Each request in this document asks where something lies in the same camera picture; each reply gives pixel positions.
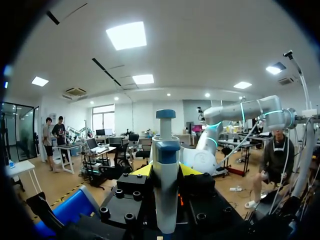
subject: yellow black floor tape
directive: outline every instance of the yellow black floor tape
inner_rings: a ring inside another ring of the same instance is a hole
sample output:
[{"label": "yellow black floor tape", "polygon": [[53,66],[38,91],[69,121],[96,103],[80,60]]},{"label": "yellow black floor tape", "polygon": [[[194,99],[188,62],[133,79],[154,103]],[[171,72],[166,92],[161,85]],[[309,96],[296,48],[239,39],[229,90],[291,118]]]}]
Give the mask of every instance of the yellow black floor tape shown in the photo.
[{"label": "yellow black floor tape", "polygon": [[[66,197],[66,196],[68,196],[70,193],[72,193],[74,190],[76,190],[77,188],[79,188],[81,185],[83,185],[85,182],[83,181],[83,182],[81,182],[79,185],[77,185],[77,186],[75,186],[74,188],[72,188],[71,189],[71,191],[68,191],[65,195],[63,195],[62,197],[60,197],[57,201],[55,201],[53,204],[51,204],[50,205],[50,207],[52,208],[54,205],[56,205],[57,203],[63,203],[64,202],[64,198]],[[32,220],[35,220],[35,219],[37,219],[38,218],[38,216],[34,216],[33,218],[32,218]]]}]

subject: man in gray shirt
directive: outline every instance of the man in gray shirt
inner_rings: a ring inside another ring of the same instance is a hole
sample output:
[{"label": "man in gray shirt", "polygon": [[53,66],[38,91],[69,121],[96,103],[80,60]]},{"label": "man in gray shirt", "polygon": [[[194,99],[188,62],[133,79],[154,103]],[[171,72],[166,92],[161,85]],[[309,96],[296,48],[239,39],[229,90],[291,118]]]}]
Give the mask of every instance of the man in gray shirt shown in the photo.
[{"label": "man in gray shirt", "polygon": [[50,135],[50,125],[51,125],[52,119],[50,117],[47,117],[45,120],[45,125],[43,127],[43,140],[42,143],[44,145],[47,160],[50,165],[50,170],[54,171],[55,173],[59,172],[57,168],[55,167],[55,162],[53,160],[53,150],[52,150],[52,142],[51,142],[51,135]]},{"label": "man in gray shirt", "polygon": [[261,197],[262,181],[266,184],[270,182],[278,184],[283,178],[282,183],[289,182],[295,162],[295,146],[284,135],[283,130],[273,131],[272,134],[273,139],[264,148],[259,173],[253,177],[254,200],[244,205],[247,209],[255,208],[258,205]]}]

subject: man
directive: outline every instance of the man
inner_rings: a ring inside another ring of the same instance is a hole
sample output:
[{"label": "man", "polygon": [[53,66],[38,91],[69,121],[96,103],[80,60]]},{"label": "man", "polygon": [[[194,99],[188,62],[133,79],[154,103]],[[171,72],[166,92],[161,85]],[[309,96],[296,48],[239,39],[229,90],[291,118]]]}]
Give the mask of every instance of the man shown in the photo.
[{"label": "man", "polygon": [[55,162],[53,160],[53,150],[52,150],[52,142],[51,142],[51,135],[49,127],[51,125],[52,119],[50,117],[47,117],[45,120],[45,125],[43,127],[43,140],[42,143],[44,145],[47,160],[50,165],[50,171],[53,171],[54,173],[58,173],[58,169],[55,167]]},{"label": "man", "polygon": [[294,167],[295,147],[290,139],[288,144],[288,137],[284,135],[283,130],[273,131],[272,134],[274,136],[273,139],[270,140],[264,148],[259,173],[253,177],[254,200],[244,205],[247,209],[255,208],[258,205],[261,196],[262,181],[267,184],[270,182],[274,182],[275,184],[280,183],[287,159],[288,145],[288,160],[282,183],[289,182]]},{"label": "man", "polygon": [[[65,125],[63,124],[63,121],[64,121],[64,118],[60,116],[58,123],[54,126],[52,130],[52,134],[56,137],[56,143],[58,146],[66,144],[66,128],[65,128]],[[60,149],[60,150],[61,150],[63,163],[66,162],[65,157],[66,157],[66,160],[70,162],[68,157],[68,151],[65,149]]]}]

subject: recessed ceiling light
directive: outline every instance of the recessed ceiling light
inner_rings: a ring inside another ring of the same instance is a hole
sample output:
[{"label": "recessed ceiling light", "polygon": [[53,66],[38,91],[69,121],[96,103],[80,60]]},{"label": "recessed ceiling light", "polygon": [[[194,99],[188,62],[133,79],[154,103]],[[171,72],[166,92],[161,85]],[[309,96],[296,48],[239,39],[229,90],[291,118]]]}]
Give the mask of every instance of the recessed ceiling light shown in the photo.
[{"label": "recessed ceiling light", "polygon": [[41,78],[41,77],[36,76],[36,77],[32,80],[31,83],[34,84],[34,85],[38,85],[38,86],[40,86],[40,87],[43,87],[43,86],[46,85],[48,82],[49,82],[48,80],[45,80],[45,79],[43,79],[43,78]]},{"label": "recessed ceiling light", "polygon": [[286,69],[285,65],[283,65],[281,62],[277,62],[272,66],[268,66],[265,70],[267,70],[269,73],[273,75],[277,75],[285,69]]},{"label": "recessed ceiling light", "polygon": [[250,87],[252,84],[249,82],[245,82],[245,81],[241,81],[239,83],[237,83],[236,85],[234,85],[233,87],[236,89],[246,89],[248,87]]},{"label": "recessed ceiling light", "polygon": [[267,70],[269,73],[272,73],[273,75],[276,75],[282,72],[282,70],[274,66],[268,66],[265,70]]},{"label": "recessed ceiling light", "polygon": [[152,74],[138,75],[132,77],[135,84],[153,84],[154,76]]},{"label": "recessed ceiling light", "polygon": [[131,49],[147,45],[143,21],[132,22],[106,30],[115,50]]}]

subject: yellow panel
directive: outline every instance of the yellow panel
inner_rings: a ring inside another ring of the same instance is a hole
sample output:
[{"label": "yellow panel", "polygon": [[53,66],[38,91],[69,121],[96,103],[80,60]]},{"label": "yellow panel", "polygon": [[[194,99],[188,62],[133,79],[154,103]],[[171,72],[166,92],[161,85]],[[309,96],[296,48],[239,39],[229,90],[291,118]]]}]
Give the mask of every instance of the yellow panel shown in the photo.
[{"label": "yellow panel", "polygon": [[131,174],[131,175],[141,174],[141,175],[149,177],[149,175],[151,173],[151,167],[152,167],[152,164],[148,164],[147,166],[144,166],[143,168],[140,168],[139,170],[131,172],[129,174]]},{"label": "yellow panel", "polygon": [[194,174],[194,175],[202,174],[201,172],[193,170],[192,168],[190,168],[190,167],[188,167],[186,165],[183,165],[182,163],[180,163],[180,167],[181,167],[183,176],[187,176],[187,175],[190,175],[190,174]]}]

